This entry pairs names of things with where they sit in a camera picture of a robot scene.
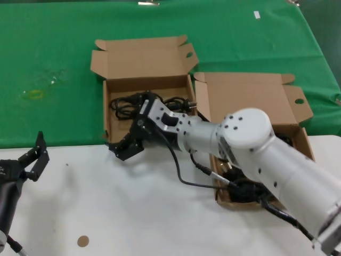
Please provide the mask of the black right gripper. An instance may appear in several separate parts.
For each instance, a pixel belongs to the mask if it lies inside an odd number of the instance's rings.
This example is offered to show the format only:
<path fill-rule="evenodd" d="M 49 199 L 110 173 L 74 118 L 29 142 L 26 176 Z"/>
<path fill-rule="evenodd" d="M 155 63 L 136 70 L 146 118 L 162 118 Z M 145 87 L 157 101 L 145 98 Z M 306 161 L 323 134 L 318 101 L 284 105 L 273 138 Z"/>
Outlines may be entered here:
<path fill-rule="evenodd" d="M 139 105 L 135 119 L 132 122 L 130 133 L 127 133 L 119 142 L 108 143 L 108 148 L 121 161 L 125 161 L 144 151 L 143 143 L 164 145 L 162 134 L 171 146 L 174 145 L 174 136 L 163 131 L 158 124 L 165 113 L 166 106 L 161 102 L 161 96 L 144 91 L 136 94 Z"/>

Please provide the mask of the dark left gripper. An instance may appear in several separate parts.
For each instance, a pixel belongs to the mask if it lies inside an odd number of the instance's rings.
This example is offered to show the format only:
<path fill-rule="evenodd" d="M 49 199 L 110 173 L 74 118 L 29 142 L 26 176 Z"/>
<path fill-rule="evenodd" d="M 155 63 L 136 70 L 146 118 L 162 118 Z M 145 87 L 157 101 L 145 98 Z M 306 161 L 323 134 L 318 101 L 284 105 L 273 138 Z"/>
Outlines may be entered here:
<path fill-rule="evenodd" d="M 18 160 L 1 160 L 1 231 L 10 231 L 22 187 L 27 179 L 36 182 L 42 175 L 50 158 L 42 131 L 38 132 L 35 146 Z M 36 161 L 30 172 L 26 172 L 21 164 Z"/>

